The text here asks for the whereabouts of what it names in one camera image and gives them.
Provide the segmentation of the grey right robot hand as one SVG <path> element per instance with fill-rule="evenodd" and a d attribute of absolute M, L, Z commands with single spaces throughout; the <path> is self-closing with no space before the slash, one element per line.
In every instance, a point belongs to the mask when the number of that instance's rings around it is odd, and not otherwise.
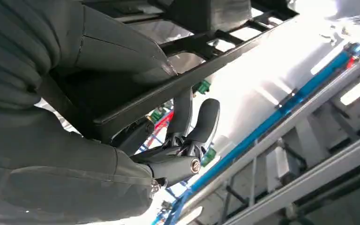
<path fill-rule="evenodd" d="M 0 225 L 143 214 L 199 172 L 220 103 L 200 108 L 159 45 L 76 0 L 0 0 Z"/>

